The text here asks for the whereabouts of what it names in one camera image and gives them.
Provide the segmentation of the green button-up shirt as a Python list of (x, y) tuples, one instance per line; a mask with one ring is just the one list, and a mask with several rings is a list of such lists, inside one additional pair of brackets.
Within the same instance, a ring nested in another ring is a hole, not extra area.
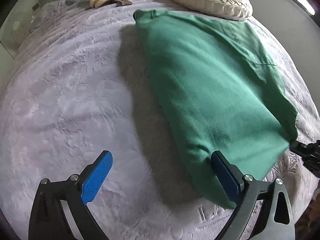
[(210, 165), (220, 151), (244, 174), (266, 177), (295, 140), (297, 110), (277, 64), (249, 22), (168, 10), (133, 18), (153, 90), (195, 188), (231, 202)]

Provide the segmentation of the lavender textured bedspread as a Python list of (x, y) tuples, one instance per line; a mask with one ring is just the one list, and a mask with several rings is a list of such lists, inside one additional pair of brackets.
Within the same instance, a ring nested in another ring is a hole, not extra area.
[(103, 151), (111, 172), (88, 207), (110, 239), (211, 239), (231, 215), (202, 198), (180, 160), (137, 37), (136, 10), (46, 5), (1, 100), (1, 210), (20, 239), (42, 178), (65, 180)]

